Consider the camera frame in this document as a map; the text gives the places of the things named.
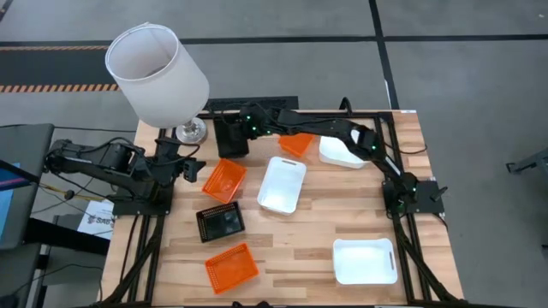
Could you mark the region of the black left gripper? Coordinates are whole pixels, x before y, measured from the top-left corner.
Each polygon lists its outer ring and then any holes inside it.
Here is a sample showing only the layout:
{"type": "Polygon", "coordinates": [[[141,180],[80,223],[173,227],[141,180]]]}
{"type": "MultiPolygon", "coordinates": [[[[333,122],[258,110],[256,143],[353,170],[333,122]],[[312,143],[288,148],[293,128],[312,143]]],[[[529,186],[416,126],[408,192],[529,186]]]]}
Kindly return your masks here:
{"type": "Polygon", "coordinates": [[[156,182],[158,184],[173,184],[176,178],[183,175],[185,181],[194,183],[197,181],[198,170],[206,166],[205,161],[200,161],[193,157],[199,149],[195,145],[195,150],[186,156],[178,154],[181,145],[179,139],[156,139],[158,150],[156,153],[156,182]]]}

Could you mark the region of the orange slotted plastic basket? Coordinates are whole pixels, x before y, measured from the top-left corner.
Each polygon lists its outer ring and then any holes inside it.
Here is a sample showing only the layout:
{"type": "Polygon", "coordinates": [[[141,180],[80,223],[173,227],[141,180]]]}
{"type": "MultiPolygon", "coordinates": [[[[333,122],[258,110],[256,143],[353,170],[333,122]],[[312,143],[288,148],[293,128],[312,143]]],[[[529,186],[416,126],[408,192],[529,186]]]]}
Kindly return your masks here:
{"type": "Polygon", "coordinates": [[[205,270],[215,294],[227,292],[259,274],[259,269],[246,243],[231,247],[207,259],[205,270]]]}
{"type": "Polygon", "coordinates": [[[315,135],[310,133],[298,133],[296,135],[284,135],[278,140],[281,149],[292,156],[302,157],[314,141],[315,135]]]}
{"type": "Polygon", "coordinates": [[[221,158],[202,187],[202,192],[223,204],[228,204],[235,196],[246,173],[245,167],[229,159],[221,158]]]}

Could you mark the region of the black slotted plastic basket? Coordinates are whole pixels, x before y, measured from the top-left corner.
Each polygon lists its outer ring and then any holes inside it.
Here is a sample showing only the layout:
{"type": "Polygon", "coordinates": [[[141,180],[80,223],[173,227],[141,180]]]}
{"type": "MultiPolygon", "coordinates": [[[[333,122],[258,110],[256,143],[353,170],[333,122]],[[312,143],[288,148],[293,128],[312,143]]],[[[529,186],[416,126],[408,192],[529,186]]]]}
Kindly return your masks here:
{"type": "Polygon", "coordinates": [[[243,158],[249,153],[244,124],[233,117],[213,119],[218,155],[221,158],[243,158]]]}
{"type": "Polygon", "coordinates": [[[202,243],[218,240],[245,230],[245,223],[237,201],[198,211],[196,219],[202,243]]]}

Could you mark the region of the white plastic handled basket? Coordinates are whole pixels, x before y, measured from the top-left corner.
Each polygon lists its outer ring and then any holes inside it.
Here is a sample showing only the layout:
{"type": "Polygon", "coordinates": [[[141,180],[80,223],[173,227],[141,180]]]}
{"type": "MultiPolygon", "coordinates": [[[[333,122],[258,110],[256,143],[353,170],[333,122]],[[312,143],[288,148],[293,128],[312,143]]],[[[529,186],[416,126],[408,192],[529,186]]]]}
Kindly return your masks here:
{"type": "Polygon", "coordinates": [[[307,172],[304,163],[272,157],[259,189],[257,202],[266,210],[289,216],[296,210],[307,172]]]}
{"type": "Polygon", "coordinates": [[[361,169],[368,164],[368,161],[352,154],[340,139],[325,136],[319,141],[319,160],[351,169],[361,169]]]}
{"type": "Polygon", "coordinates": [[[396,257],[392,242],[341,240],[333,243],[335,278],[342,285],[391,285],[397,282],[396,257]]]}

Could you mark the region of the black floor mat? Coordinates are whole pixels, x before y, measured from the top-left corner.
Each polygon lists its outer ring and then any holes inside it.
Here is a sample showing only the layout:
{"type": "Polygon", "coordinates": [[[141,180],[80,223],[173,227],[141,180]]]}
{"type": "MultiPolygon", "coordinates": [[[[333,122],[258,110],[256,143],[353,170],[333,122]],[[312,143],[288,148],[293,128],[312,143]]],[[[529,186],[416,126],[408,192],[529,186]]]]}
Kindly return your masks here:
{"type": "Polygon", "coordinates": [[[281,97],[252,97],[252,98],[210,98],[204,110],[238,110],[243,104],[261,104],[264,108],[282,108],[298,110],[299,98],[297,96],[281,97]]]}

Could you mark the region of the silver metal lamp base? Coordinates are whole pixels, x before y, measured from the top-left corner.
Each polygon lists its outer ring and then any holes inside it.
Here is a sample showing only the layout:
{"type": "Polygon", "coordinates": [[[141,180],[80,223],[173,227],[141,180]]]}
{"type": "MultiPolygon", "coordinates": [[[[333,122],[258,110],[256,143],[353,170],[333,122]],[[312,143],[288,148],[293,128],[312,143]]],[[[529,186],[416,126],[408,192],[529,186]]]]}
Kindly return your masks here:
{"type": "Polygon", "coordinates": [[[199,117],[176,128],[176,137],[183,144],[200,145],[206,140],[207,134],[207,125],[199,117]]]}

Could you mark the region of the white fabric lamp shade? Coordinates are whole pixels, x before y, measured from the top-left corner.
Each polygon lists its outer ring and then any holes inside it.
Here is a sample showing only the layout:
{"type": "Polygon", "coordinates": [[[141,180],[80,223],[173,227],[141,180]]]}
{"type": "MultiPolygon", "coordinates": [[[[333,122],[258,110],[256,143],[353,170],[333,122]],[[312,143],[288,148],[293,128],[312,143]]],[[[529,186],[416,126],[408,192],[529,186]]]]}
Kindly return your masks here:
{"type": "Polygon", "coordinates": [[[205,107],[210,85],[168,27],[144,23],[112,41],[105,66],[144,123],[177,127],[205,107]]]}

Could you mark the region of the white printed paper sheet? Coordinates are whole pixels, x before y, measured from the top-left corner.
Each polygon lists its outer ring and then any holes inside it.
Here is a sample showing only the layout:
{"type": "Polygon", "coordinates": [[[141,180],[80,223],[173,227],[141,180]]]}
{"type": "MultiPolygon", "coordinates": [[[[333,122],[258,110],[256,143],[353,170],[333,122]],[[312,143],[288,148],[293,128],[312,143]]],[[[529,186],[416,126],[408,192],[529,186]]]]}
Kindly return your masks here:
{"type": "Polygon", "coordinates": [[[115,224],[113,207],[114,205],[108,200],[90,201],[77,231],[110,240],[115,224]]]}

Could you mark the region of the black side desk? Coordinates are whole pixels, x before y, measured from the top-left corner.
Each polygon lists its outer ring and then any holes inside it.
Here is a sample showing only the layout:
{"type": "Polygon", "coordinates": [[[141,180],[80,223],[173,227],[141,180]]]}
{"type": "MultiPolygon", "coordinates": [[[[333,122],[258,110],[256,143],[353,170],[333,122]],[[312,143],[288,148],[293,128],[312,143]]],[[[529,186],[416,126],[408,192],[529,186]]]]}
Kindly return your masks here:
{"type": "Polygon", "coordinates": [[[97,235],[30,218],[23,227],[0,234],[0,308],[25,308],[41,246],[57,246],[104,256],[110,241],[97,235]]]}

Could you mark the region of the dark computer monitor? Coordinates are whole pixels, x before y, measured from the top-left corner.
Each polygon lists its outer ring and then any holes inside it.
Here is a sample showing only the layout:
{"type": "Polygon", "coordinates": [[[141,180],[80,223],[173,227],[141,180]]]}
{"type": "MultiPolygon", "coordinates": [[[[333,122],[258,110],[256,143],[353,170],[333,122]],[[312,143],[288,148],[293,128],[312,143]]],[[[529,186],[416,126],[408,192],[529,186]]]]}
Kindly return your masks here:
{"type": "Polygon", "coordinates": [[[0,250],[23,242],[53,130],[51,124],[0,127],[0,250]]]}

